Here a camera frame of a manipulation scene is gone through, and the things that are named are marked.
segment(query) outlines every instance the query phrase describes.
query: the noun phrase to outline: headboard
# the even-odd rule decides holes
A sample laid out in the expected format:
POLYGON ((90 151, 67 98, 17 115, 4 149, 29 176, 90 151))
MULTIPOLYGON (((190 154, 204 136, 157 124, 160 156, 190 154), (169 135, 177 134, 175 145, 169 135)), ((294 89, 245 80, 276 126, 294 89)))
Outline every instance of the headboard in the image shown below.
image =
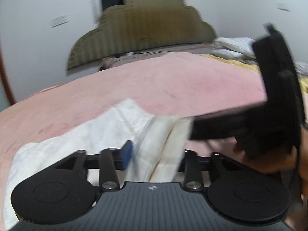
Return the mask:
POLYGON ((183 0, 123 0, 73 46, 67 69, 115 54, 176 44, 212 42, 213 28, 183 0))

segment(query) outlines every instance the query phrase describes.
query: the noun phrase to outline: yellow blanket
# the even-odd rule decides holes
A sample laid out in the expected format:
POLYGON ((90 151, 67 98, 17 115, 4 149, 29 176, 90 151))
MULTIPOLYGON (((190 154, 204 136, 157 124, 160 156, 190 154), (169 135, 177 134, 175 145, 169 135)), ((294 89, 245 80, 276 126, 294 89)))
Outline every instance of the yellow blanket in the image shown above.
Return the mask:
MULTIPOLYGON (((225 62, 225 63, 230 63, 230 64, 233 64, 235 66, 240 66, 242 68, 251 69, 251 70, 253 70, 257 73, 260 73, 260 69, 257 65, 245 64, 245 63, 242 63, 240 61, 235 61, 235 60, 226 60, 226 59, 223 59, 223 58, 220 58, 220 57, 216 57, 214 55, 208 55, 208 54, 200 54, 200 55, 204 56, 204 57, 216 59, 216 60, 219 60, 219 61, 222 61, 222 62, 225 62)), ((298 81, 299 81, 299 85, 301 86, 301 91, 303 93, 308 94, 308 78, 299 78, 298 81)))

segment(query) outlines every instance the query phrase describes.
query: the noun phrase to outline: ribbed black surface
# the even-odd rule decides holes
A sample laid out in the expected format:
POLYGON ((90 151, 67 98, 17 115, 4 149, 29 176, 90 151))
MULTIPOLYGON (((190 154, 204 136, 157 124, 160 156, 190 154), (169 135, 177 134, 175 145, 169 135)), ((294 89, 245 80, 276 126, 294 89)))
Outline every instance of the ribbed black surface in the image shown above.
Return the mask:
POLYGON ((104 193, 90 212, 74 221, 53 226, 21 221, 11 230, 290 231, 291 229, 283 222, 266 227, 246 227, 232 223, 215 213, 201 194, 188 193, 178 183, 128 182, 118 192, 104 193))

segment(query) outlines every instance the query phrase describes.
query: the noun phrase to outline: pillow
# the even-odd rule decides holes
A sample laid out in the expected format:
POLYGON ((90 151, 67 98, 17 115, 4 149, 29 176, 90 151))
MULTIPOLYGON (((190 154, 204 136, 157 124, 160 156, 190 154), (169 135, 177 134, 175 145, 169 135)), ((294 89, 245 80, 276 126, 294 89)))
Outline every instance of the pillow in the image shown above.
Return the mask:
POLYGON ((227 49, 212 49, 211 55, 215 55, 220 58, 224 58, 226 60, 239 60, 239 59, 245 59, 247 58, 246 55, 243 55, 242 53, 238 53, 232 50, 227 49))
POLYGON ((214 40, 214 46, 220 49, 228 48, 236 52, 242 53, 250 58, 255 59, 254 51, 251 45, 255 42, 254 39, 248 37, 239 38, 224 38, 218 37, 214 40))
POLYGON ((308 64, 302 61, 295 61, 294 66, 300 77, 308 77, 308 64))

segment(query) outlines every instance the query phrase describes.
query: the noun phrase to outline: wall switch panel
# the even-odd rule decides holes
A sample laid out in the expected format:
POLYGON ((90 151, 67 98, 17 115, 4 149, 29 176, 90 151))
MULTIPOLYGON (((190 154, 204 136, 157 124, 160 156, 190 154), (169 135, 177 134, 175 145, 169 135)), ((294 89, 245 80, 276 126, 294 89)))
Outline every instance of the wall switch panel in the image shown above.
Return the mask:
POLYGON ((285 3, 277 3, 277 8, 283 11, 289 11, 288 5, 285 3))
POLYGON ((67 15, 62 15, 51 20, 51 27, 55 27, 68 22, 67 15))

